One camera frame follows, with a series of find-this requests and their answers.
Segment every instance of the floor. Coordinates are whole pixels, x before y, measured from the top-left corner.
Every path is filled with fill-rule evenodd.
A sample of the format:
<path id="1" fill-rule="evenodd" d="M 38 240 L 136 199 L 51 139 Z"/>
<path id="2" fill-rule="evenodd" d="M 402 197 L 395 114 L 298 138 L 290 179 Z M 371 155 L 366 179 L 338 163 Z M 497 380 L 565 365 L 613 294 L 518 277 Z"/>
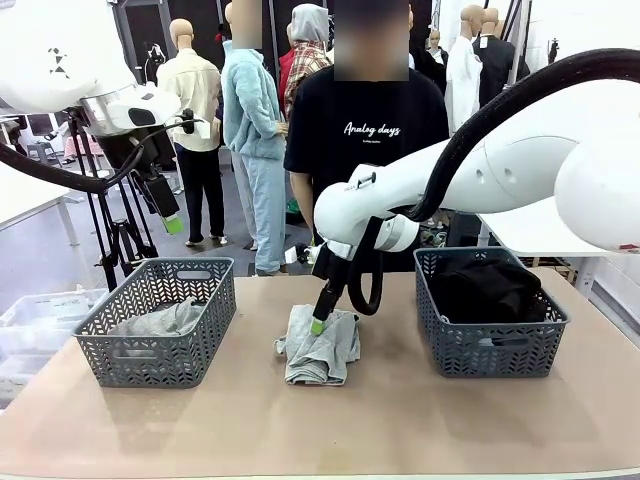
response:
<path id="1" fill-rule="evenodd" d="M 221 152 L 226 234 L 229 244 L 225 247 L 213 248 L 211 243 L 205 242 L 202 247 L 189 249 L 184 245 L 188 238 L 188 231 L 171 236 L 166 233 L 157 215 L 147 214 L 146 219 L 151 236 L 161 257 L 231 257 L 235 260 L 236 276 L 253 274 L 255 254 L 245 250 L 251 242 L 251 237 L 247 231 L 230 163 L 228 152 Z M 0 265 L 3 272 L 0 275 L 0 313 L 24 295 L 73 291 L 78 285 L 87 289 L 106 287 L 101 267 L 95 266 L 100 256 L 100 249 L 89 202 L 85 194 L 74 192 L 70 196 L 83 200 L 77 204 L 67 204 L 78 233 L 80 246 L 69 246 L 56 208 L 50 208 L 0 231 Z M 180 216 L 187 225 L 184 194 L 179 195 L 177 200 L 181 208 Z M 119 192 L 110 192 L 108 202 L 114 219 L 125 217 Z M 209 227 L 206 206 L 203 210 L 203 233 L 206 235 Z M 307 228 L 287 226 L 286 248 L 301 242 L 308 243 L 309 240 Z M 293 265 L 290 273 L 300 275 L 308 273 L 308 270 L 300 265 Z M 122 281 L 124 277 L 119 267 L 118 274 Z"/>

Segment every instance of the black pants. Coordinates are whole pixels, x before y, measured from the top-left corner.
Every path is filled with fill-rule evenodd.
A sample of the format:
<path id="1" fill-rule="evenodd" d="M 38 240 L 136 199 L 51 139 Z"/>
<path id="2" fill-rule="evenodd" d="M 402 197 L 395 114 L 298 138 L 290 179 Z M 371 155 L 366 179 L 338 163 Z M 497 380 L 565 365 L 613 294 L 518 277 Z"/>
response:
<path id="1" fill-rule="evenodd" d="M 184 194 L 189 213 L 189 240 L 201 242 L 202 193 L 207 196 L 211 235 L 224 236 L 224 197 L 220 178 L 219 149 L 210 152 L 192 152 L 176 144 L 180 173 L 184 182 Z"/>

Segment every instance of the gray hoodie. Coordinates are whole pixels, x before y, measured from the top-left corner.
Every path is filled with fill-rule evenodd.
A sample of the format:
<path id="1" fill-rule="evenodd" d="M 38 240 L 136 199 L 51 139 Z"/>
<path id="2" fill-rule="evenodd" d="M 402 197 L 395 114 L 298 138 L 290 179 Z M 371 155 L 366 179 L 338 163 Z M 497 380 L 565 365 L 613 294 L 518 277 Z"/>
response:
<path id="1" fill-rule="evenodd" d="M 303 3 L 291 15 L 291 39 L 296 42 L 328 42 L 329 10 Z"/>

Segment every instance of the wooden table surface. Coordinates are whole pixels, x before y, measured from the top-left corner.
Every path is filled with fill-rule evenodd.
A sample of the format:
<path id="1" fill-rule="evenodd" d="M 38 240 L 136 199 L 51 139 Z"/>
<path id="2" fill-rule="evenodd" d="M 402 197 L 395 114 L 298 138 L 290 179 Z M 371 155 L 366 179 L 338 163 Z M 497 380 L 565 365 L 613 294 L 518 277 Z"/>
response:
<path id="1" fill-rule="evenodd" d="M 416 326 L 412 274 L 385 277 L 344 387 L 290 387 L 273 341 L 312 277 L 236 280 L 204 382 L 101 389 L 74 339 L 0 416 L 0 472 L 61 478 L 594 472 L 640 466 L 640 354 L 558 274 L 572 318 L 549 378 L 450 380 Z M 341 301 L 341 308 L 349 308 Z"/>

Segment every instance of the red garment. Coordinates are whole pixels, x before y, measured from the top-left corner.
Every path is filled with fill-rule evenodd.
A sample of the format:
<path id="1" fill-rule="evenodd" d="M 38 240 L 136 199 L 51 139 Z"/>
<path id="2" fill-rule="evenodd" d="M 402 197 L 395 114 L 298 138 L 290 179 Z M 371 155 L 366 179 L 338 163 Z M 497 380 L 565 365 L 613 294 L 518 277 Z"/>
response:
<path id="1" fill-rule="evenodd" d="M 285 55 L 280 57 L 280 86 L 278 87 L 278 101 L 280 102 L 280 111 L 284 113 L 284 93 L 287 90 L 287 82 L 289 81 L 289 73 L 293 66 L 293 48 Z"/>

